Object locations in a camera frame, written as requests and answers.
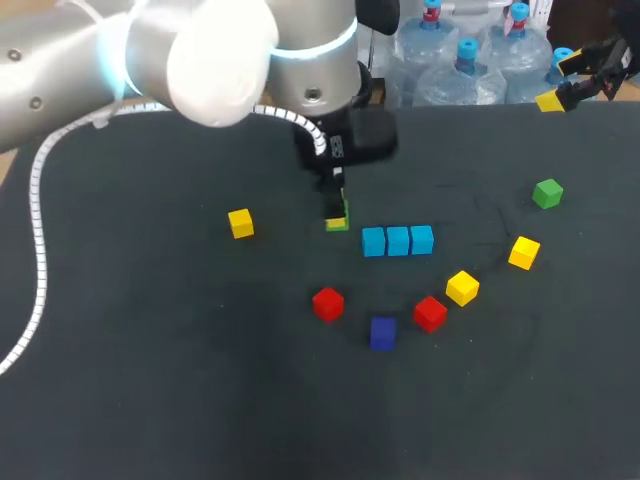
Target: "green cube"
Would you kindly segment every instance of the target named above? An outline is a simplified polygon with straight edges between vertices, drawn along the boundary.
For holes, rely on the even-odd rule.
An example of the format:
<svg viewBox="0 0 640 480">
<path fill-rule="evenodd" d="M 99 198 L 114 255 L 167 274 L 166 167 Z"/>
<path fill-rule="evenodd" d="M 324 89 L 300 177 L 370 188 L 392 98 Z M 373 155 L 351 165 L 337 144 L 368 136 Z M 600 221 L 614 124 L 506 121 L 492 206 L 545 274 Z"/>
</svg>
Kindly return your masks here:
<svg viewBox="0 0 640 480">
<path fill-rule="evenodd" d="M 546 210 L 560 203 L 563 192 L 564 189 L 558 182 L 550 178 L 536 185 L 536 189 L 533 192 L 533 201 L 536 202 L 540 208 Z"/>
</svg>

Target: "block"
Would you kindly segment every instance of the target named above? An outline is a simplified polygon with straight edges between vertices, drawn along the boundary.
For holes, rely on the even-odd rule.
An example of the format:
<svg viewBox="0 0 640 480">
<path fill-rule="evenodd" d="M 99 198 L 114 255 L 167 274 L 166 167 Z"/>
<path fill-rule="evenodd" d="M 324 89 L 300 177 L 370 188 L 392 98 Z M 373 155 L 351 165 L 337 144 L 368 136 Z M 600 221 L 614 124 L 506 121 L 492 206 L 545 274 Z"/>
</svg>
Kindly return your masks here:
<svg viewBox="0 0 640 480">
<path fill-rule="evenodd" d="M 365 257 L 382 257 L 387 248 L 387 239 L 382 227 L 362 229 L 362 250 Z"/>
<path fill-rule="evenodd" d="M 249 210 L 246 208 L 229 212 L 229 223 L 231 224 L 233 238 L 236 240 L 253 235 L 253 220 Z"/>
<path fill-rule="evenodd" d="M 349 231 L 349 202 L 344 200 L 344 213 L 342 218 L 328 218 L 326 219 L 327 232 L 348 232 Z"/>
<path fill-rule="evenodd" d="M 550 178 L 536 185 L 533 191 L 533 201 L 536 202 L 540 208 L 546 210 L 560 203 L 563 192 L 564 189 L 558 185 L 558 182 Z"/>
<path fill-rule="evenodd" d="M 390 257 L 402 257 L 409 255 L 409 229 L 407 227 L 387 228 L 387 242 L 389 248 L 387 255 Z"/>
<path fill-rule="evenodd" d="M 430 255 L 433 253 L 433 230 L 429 225 L 411 227 L 411 255 Z"/>
<path fill-rule="evenodd" d="M 344 228 L 347 226 L 347 217 L 342 218 L 328 218 L 327 222 L 327 230 L 334 230 L 336 228 Z"/>
<path fill-rule="evenodd" d="M 326 323 L 333 323 L 344 313 L 344 297 L 333 288 L 323 288 L 312 300 L 313 312 Z"/>
<path fill-rule="evenodd" d="M 416 305 L 413 321 L 427 333 L 433 333 L 447 321 L 447 307 L 435 298 L 427 297 Z"/>
<path fill-rule="evenodd" d="M 538 255 L 538 250 L 540 250 L 538 242 L 525 237 L 518 237 L 511 250 L 511 255 L 509 255 L 509 263 L 524 270 L 529 270 L 536 259 L 536 255 Z"/>
<path fill-rule="evenodd" d="M 471 300 L 478 295 L 478 289 L 480 283 L 469 275 L 467 272 L 462 271 L 453 276 L 447 282 L 447 297 L 456 302 L 461 307 L 464 307 Z"/>
<path fill-rule="evenodd" d="M 390 352 L 396 345 L 396 319 L 375 317 L 371 320 L 371 350 Z"/>
</svg>

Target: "yellow cube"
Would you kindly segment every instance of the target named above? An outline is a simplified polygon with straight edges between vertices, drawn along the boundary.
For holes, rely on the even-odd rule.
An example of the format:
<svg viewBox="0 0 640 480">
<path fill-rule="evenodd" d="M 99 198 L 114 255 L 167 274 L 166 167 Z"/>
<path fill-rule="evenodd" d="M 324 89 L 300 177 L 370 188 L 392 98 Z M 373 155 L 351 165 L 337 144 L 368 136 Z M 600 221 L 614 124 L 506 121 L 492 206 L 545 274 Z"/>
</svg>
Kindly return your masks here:
<svg viewBox="0 0 640 480">
<path fill-rule="evenodd" d="M 516 244 L 513 246 L 513 250 L 511 250 L 509 263 L 524 270 L 529 270 L 531 265 L 533 265 L 533 261 L 536 259 L 536 255 L 538 255 L 538 250 L 540 250 L 540 244 L 538 242 L 534 242 L 525 237 L 518 237 Z"/>
<path fill-rule="evenodd" d="M 345 228 L 347 226 L 347 218 L 328 218 L 326 220 L 327 228 Z"/>
<path fill-rule="evenodd" d="M 233 238 L 236 240 L 253 235 L 253 220 L 248 209 L 229 212 L 229 223 L 231 223 Z"/>
<path fill-rule="evenodd" d="M 447 282 L 447 297 L 464 307 L 478 295 L 480 283 L 467 272 L 460 272 Z"/>
</svg>

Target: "metal robot arm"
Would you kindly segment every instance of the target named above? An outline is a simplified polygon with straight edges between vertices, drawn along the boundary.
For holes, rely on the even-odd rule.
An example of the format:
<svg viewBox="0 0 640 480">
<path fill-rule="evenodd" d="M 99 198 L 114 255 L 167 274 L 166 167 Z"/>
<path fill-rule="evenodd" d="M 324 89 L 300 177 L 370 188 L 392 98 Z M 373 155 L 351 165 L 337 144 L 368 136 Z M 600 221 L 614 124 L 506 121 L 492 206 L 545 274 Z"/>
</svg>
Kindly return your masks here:
<svg viewBox="0 0 640 480">
<path fill-rule="evenodd" d="M 268 84 L 278 107 L 324 134 L 331 148 L 319 157 L 294 132 L 325 218 L 343 218 L 342 167 L 387 158 L 397 144 L 391 114 L 361 108 L 372 81 L 357 62 L 358 12 L 386 34 L 397 29 L 398 0 L 60 0 L 0 28 L 0 152 L 132 92 L 202 125 L 233 125 Z"/>
</svg>

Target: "light blue cube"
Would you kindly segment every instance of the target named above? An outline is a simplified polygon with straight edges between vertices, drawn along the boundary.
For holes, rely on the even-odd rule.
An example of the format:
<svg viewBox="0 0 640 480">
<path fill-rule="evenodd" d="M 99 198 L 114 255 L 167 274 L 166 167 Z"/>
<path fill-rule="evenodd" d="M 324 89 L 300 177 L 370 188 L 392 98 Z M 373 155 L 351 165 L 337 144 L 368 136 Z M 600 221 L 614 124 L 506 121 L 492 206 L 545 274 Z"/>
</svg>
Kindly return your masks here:
<svg viewBox="0 0 640 480">
<path fill-rule="evenodd" d="M 433 230 L 429 225 L 411 227 L 411 255 L 432 254 L 433 243 Z"/>
<path fill-rule="evenodd" d="M 402 257 L 409 255 L 409 229 L 407 227 L 387 228 L 387 240 L 389 242 L 390 257 Z"/>
<path fill-rule="evenodd" d="M 382 227 L 362 229 L 362 251 L 365 257 L 382 257 L 387 248 L 387 239 Z"/>
</svg>

